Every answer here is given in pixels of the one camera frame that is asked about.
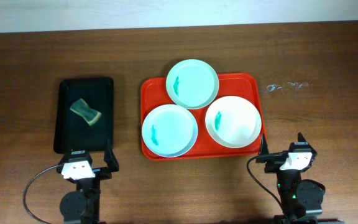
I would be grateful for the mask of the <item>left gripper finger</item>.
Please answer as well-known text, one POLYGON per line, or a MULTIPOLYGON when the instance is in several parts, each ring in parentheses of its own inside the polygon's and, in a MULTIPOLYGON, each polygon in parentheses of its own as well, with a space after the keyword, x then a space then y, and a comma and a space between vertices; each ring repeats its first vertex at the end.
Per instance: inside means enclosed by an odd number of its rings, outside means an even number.
POLYGON ((110 172, 119 171, 119 163, 112 150, 112 142, 107 139, 107 146, 104 150, 104 162, 106 163, 110 172))
POLYGON ((70 159, 71 153, 73 152, 73 149, 68 150, 64 156, 62 157, 62 162, 67 162, 70 159))

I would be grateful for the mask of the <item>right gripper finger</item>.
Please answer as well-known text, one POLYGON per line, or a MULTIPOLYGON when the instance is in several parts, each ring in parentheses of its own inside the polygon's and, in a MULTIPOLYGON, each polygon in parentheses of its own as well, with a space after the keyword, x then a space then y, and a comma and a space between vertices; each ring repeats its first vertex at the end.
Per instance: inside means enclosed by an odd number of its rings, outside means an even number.
POLYGON ((269 154, 269 149, 268 149, 267 140, 266 140, 265 134, 262 133, 259 155, 264 156, 264 155, 268 155, 268 154, 269 154))
POLYGON ((305 139, 305 137, 299 132, 297 135, 297 143, 298 144, 308 144, 308 141, 305 139))

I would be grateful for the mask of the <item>white plate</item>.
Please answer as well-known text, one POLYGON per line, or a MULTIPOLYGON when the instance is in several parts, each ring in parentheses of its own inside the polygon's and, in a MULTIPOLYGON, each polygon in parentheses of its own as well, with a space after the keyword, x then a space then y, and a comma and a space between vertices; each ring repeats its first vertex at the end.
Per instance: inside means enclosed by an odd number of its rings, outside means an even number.
POLYGON ((215 142, 234 149, 251 145, 262 130, 259 111, 240 96, 215 100, 206 111, 204 123, 215 142))

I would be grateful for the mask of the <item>green yellow sponge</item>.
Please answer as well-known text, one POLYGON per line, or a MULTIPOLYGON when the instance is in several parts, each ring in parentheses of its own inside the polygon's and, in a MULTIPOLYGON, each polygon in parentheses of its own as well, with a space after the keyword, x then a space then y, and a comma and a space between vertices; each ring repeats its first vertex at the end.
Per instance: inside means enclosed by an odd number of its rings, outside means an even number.
POLYGON ((82 98, 72 103, 70 110, 82 117, 89 126, 94 125, 102 115, 99 111, 90 108, 90 106, 82 98))

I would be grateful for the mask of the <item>light blue plate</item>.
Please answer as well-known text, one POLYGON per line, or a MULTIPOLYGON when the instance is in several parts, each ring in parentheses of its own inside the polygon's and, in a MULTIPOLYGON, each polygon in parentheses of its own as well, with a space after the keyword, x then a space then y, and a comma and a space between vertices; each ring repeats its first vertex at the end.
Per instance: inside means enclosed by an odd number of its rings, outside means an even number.
POLYGON ((173 104, 153 109, 142 123, 142 140, 154 154, 173 158, 186 154, 198 137, 198 125, 189 110, 173 104))

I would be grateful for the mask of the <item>mint green plate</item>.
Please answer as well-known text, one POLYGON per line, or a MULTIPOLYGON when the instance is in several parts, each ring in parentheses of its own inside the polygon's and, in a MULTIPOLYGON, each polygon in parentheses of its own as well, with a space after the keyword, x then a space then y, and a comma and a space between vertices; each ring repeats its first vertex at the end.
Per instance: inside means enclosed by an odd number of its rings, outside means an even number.
POLYGON ((208 106, 215 99, 219 91, 219 78, 208 63, 187 59, 170 69, 165 86, 174 103, 197 110, 208 106))

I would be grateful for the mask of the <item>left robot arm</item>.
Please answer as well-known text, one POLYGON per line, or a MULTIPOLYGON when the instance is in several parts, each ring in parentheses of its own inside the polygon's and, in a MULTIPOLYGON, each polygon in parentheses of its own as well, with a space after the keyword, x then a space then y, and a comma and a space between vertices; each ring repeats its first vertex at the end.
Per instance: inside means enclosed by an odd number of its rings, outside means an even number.
POLYGON ((97 224, 100 220, 100 182, 112 178, 119 171, 118 161, 108 141, 104 150, 105 167, 93 168, 89 151, 69 151, 58 163, 57 172, 76 185, 60 202, 64 223, 97 224))

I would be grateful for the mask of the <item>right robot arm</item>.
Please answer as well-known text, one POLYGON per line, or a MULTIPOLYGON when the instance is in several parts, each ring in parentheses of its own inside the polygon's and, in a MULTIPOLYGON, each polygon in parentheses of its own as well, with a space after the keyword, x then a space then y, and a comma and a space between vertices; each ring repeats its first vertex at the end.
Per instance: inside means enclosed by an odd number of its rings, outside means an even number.
POLYGON ((281 215, 273 217, 273 223, 318 223, 322 214, 322 202, 326 192, 323 184, 302 179, 301 174, 312 166, 317 152, 301 133, 288 150, 270 153, 265 135, 262 135, 257 163, 264 163, 266 174, 277 177, 277 191, 280 196, 281 215))

